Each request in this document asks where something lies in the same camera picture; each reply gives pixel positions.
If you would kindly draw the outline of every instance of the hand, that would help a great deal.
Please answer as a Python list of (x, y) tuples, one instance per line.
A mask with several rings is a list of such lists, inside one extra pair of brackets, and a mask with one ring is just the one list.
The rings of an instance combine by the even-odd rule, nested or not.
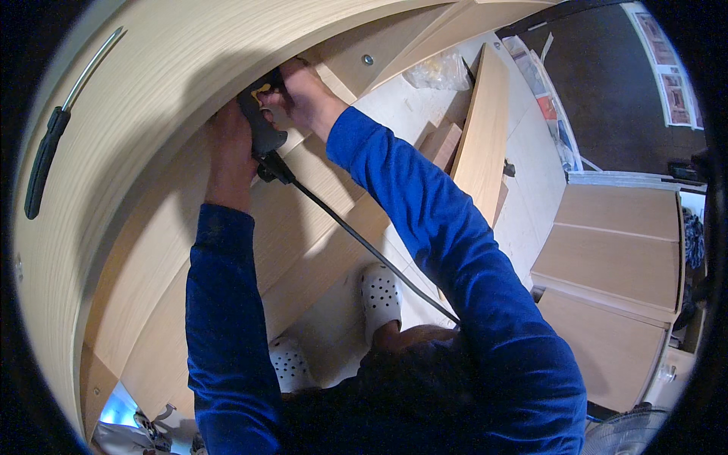
[[(270, 111), (264, 115), (272, 120)], [(250, 183), (258, 162), (250, 155), (253, 136), (248, 119), (233, 99), (207, 121), (206, 128), (211, 150), (205, 203), (249, 211)]]
[(299, 127), (313, 130), (326, 142), (328, 133), (349, 107), (323, 83), (308, 62), (292, 58), (280, 66), (285, 90), (258, 94), (264, 106), (280, 106)]

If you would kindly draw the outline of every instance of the fan grille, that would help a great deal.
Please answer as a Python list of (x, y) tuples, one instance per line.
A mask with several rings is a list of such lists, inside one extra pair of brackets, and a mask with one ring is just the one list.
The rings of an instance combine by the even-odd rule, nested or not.
[(634, 411), (613, 417), (586, 434), (583, 455), (639, 455), (647, 447), (668, 412)]

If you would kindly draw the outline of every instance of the white crocs shoe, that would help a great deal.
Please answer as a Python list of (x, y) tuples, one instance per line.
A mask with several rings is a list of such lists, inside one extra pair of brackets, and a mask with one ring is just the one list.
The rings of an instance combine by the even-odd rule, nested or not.
[(359, 297), (366, 318), (366, 343), (371, 346), (376, 329), (391, 320), (402, 326), (402, 288), (397, 275), (381, 262), (362, 271)]
[(281, 393), (292, 393), (317, 386), (296, 340), (279, 336), (268, 345), (268, 351)]

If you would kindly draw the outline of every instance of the power drill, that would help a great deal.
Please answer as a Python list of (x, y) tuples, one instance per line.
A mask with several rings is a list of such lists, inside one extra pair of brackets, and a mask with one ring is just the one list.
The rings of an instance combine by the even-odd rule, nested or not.
[(258, 177), (264, 182), (274, 179), (284, 184), (293, 182), (296, 177), (290, 171), (283, 158), (276, 152), (288, 139), (286, 131), (278, 131), (263, 117), (261, 104), (257, 94), (266, 90), (285, 89), (283, 76), (278, 67), (248, 85), (237, 96), (237, 105), (242, 114), (248, 118), (253, 134), (253, 158), (258, 164)]

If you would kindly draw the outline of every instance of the blue long-sleeve shirt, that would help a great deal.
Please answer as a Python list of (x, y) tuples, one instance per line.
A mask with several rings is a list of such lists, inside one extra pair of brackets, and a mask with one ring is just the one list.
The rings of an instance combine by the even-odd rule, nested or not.
[[(417, 266), (462, 321), (478, 415), (487, 416), (478, 438), (482, 451), (579, 453), (586, 391), (574, 356), (541, 317), (472, 198), (355, 108), (336, 121), (326, 151), (384, 208)], [(203, 205), (190, 254), (189, 386), (211, 454), (276, 453), (285, 424), (296, 424), (283, 421), (269, 359), (253, 224), (248, 214)], [(457, 424), (448, 429), (457, 430)], [(412, 440), (414, 451), (426, 451), (427, 441), (411, 427), (406, 435), (392, 434)], [(349, 435), (352, 441), (359, 436)]]

